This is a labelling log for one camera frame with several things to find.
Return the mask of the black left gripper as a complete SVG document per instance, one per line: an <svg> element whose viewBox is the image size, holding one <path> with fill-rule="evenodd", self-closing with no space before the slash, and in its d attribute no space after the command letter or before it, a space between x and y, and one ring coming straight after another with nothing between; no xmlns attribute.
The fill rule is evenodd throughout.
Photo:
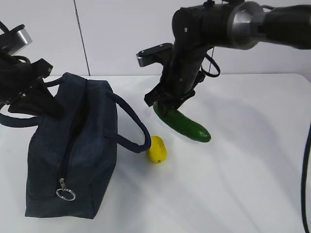
<svg viewBox="0 0 311 233"><path fill-rule="evenodd" d="M48 88L63 81L60 78L47 83L43 81L51 70L52 65L44 59L31 63L28 58L1 58L1 105L8 105L9 113L62 118L64 108Z"/></svg>

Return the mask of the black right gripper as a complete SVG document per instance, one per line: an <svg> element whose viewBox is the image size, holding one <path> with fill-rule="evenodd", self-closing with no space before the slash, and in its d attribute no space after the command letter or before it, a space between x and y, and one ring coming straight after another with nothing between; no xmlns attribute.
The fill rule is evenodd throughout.
<svg viewBox="0 0 311 233"><path fill-rule="evenodd" d="M166 115L171 109L177 110L184 102L194 97L194 95L194 89L186 94L176 95L166 89L163 84L158 83L149 93L145 94L144 101L148 107L153 107L155 104L164 102L164 115Z"/></svg>

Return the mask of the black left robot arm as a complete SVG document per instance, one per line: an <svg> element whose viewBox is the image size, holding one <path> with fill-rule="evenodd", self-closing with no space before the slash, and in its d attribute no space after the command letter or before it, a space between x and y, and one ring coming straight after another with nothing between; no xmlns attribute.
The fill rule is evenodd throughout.
<svg viewBox="0 0 311 233"><path fill-rule="evenodd" d="M50 76L53 65L43 58L31 62L17 55L32 43L25 25L10 30L1 23L0 30L0 104L8 105L10 113L61 118L64 108L43 81Z"/></svg>

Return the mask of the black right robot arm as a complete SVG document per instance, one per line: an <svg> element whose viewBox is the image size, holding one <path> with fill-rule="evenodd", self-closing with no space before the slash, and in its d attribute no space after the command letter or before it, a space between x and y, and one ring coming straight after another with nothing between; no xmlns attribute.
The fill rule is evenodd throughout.
<svg viewBox="0 0 311 233"><path fill-rule="evenodd" d="M173 43L163 43L137 53L145 67L163 65L159 83L145 95L148 106L158 104L161 114L178 109L195 94L195 87L212 74L203 69L204 60L215 64L207 52L215 47L249 50L260 42L311 48L311 7L271 7L254 1L208 0L182 7L172 19Z"/></svg>

